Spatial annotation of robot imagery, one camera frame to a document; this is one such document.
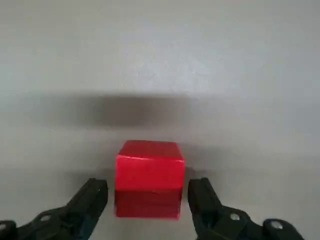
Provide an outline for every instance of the cube front face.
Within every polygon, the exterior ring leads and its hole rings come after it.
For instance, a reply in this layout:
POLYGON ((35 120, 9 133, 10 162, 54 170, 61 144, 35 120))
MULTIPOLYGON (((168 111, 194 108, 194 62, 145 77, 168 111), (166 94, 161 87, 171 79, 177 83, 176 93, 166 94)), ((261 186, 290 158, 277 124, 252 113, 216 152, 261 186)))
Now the cube front face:
POLYGON ((116 157, 115 214, 177 219, 184 172, 185 161, 176 143, 127 141, 116 157))

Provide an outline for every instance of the red cube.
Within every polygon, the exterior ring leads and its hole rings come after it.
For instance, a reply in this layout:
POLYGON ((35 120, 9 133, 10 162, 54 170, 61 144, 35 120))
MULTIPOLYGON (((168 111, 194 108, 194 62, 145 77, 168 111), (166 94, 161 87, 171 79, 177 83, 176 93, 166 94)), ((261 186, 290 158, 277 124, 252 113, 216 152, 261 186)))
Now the red cube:
POLYGON ((175 142, 129 140, 115 165, 116 216, 179 218, 185 161, 175 142))

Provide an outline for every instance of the metal screw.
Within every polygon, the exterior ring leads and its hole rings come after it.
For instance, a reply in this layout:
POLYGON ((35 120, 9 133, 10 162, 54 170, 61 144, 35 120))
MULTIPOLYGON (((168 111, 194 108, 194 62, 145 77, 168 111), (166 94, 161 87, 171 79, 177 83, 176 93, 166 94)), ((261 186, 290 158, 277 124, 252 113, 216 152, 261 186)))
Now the metal screw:
POLYGON ((42 216, 42 217, 40 218, 40 221, 41 221, 41 222, 46 222, 46 221, 48 221, 50 218, 51 218, 50 215, 44 215, 44 216, 42 216))
POLYGON ((230 218, 232 220, 235 220, 235 221, 239 221, 240 220, 240 216, 238 214, 235 214, 235 213, 231 213, 230 214, 230 218))
POLYGON ((271 222, 271 226, 275 229, 283 229, 284 227, 282 226, 282 224, 278 221, 272 221, 271 222))
POLYGON ((4 229, 6 229, 6 225, 4 224, 4 223, 1 223, 0 224, 0 232, 2 231, 2 230, 4 230, 4 229))

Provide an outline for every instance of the cube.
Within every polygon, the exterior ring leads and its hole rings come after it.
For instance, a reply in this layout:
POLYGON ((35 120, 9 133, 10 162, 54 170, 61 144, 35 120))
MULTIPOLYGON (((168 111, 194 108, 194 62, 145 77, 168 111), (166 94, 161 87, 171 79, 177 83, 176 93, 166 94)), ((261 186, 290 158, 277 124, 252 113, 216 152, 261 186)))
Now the cube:
POLYGON ((184 174, 175 142, 127 141, 116 156, 115 215, 178 219, 184 174))

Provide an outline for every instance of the block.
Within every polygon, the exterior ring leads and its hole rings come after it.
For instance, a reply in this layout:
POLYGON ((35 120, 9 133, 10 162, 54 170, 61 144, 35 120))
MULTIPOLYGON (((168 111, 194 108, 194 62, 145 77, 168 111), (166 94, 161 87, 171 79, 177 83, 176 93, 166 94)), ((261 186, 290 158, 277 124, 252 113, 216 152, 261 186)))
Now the block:
POLYGON ((178 219, 184 174, 175 142, 127 141, 116 156, 116 216, 178 219))

